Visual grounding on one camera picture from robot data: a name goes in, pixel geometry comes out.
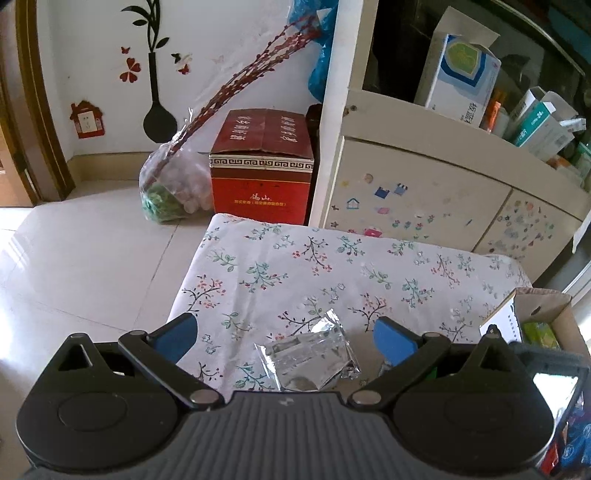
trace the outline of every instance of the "white medicine box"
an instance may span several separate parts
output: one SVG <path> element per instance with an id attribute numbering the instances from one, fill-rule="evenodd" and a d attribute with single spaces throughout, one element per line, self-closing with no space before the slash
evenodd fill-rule
<path id="1" fill-rule="evenodd" d="M 488 50 L 498 37 L 448 7 L 433 33 L 414 103 L 478 127 L 501 69 Z"/>

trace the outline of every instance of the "green vegetables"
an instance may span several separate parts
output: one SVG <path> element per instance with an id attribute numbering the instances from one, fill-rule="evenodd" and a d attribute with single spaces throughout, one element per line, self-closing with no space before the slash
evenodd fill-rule
<path id="1" fill-rule="evenodd" d="M 155 182 L 147 192 L 141 192 L 142 208 L 146 217 L 155 222 L 185 218 L 183 205 L 165 187 Z"/>

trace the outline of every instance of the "cabinet door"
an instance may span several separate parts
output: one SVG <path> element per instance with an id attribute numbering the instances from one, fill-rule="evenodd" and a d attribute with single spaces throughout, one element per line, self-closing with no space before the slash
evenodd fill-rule
<path id="1" fill-rule="evenodd" d="M 477 254 L 502 254 L 519 260 L 533 282 L 566 246 L 581 222 L 552 205 L 514 190 Z"/>
<path id="2" fill-rule="evenodd" d="M 324 227 L 471 251 L 510 191 L 431 158 L 345 139 Z"/>

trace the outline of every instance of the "silver foil packet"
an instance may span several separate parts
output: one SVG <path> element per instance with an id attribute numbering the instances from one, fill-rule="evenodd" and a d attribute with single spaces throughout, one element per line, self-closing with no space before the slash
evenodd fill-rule
<path id="1" fill-rule="evenodd" d="M 280 391 L 313 392 L 329 388 L 339 378 L 357 378 L 359 363 L 333 310 L 310 333 L 255 344 L 267 376 Z"/>

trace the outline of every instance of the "green package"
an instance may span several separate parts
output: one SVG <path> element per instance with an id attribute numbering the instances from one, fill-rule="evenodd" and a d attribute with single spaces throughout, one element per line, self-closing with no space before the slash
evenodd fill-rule
<path id="1" fill-rule="evenodd" d="M 532 345 L 540 345 L 544 348 L 560 350 L 560 345 L 554 336 L 550 325 L 542 322 L 529 322 L 521 325 L 525 339 Z"/>

